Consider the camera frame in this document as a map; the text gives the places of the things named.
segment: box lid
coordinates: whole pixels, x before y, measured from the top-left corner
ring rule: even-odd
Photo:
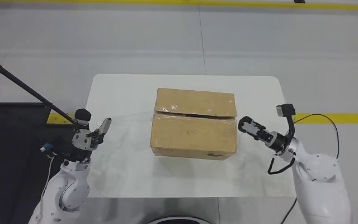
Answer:
[[[153,148],[236,153],[236,120],[155,113],[150,146]]]
[[[235,117],[234,94],[159,88],[155,111]]]

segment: yellow stripe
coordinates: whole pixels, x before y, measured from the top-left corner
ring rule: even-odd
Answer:
[[[299,120],[310,114],[297,114],[294,120]],[[336,124],[358,124],[358,114],[323,114],[333,120]],[[59,114],[50,114],[48,124],[70,124],[66,118]],[[323,116],[310,116],[297,124],[330,124],[331,122]]]
[[[48,124],[71,124],[66,118],[59,114],[50,114],[49,118],[47,119]]]
[[[0,0],[0,2],[26,3],[122,3],[122,4],[183,4],[201,6],[234,6],[264,8],[310,8],[324,10],[358,10],[358,4],[331,4],[294,2],[241,2],[241,1],[207,1],[207,0]]]
[[[294,120],[299,120],[310,114],[297,114]],[[358,124],[358,114],[323,114],[333,120],[336,124]],[[330,124],[331,122],[323,116],[310,116],[297,124]]]

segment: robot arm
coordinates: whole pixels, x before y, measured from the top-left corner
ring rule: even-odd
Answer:
[[[303,144],[293,137],[294,126],[291,116],[295,114],[292,104],[276,107],[279,116],[289,121],[290,130],[284,136],[269,132],[264,126],[245,116],[239,121],[239,130],[248,133],[293,168],[297,200],[307,224],[352,224],[351,204],[337,159],[324,154],[306,153]]]
[[[292,169],[297,200],[306,222],[351,224],[351,204],[337,159],[308,154],[301,142],[297,144],[297,162]]]
[[[98,129],[91,132],[88,130],[88,121],[91,118],[89,112],[85,109],[78,110],[75,118],[84,126],[74,133],[73,153],[64,155],[65,160],[61,164],[60,171],[49,181],[43,197],[30,218],[30,224],[75,224],[79,217],[79,207],[90,192],[87,182],[91,167],[90,156],[92,151],[103,142],[111,119],[105,119]]]

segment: table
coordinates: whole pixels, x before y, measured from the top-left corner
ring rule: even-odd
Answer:
[[[157,88],[230,92],[238,119],[248,115],[285,133],[275,106],[284,97],[275,77],[98,74],[87,101],[90,129],[112,118],[105,142],[92,154],[89,197],[294,197],[292,172],[268,175],[273,151],[238,133],[237,153],[227,160],[154,156],[149,146]],[[286,165],[280,159],[274,170]]]

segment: floor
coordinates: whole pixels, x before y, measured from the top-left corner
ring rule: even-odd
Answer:
[[[146,73],[275,76],[298,112],[356,113],[357,16],[303,9],[2,3],[0,64],[66,112],[86,105],[98,73]],[[36,100],[0,77],[0,101]],[[357,127],[338,125],[353,211]],[[297,125],[297,136],[308,151],[335,154],[328,124]],[[91,198],[80,221],[145,223],[179,212],[212,223],[280,223],[293,200]],[[286,223],[304,223],[298,206]]]

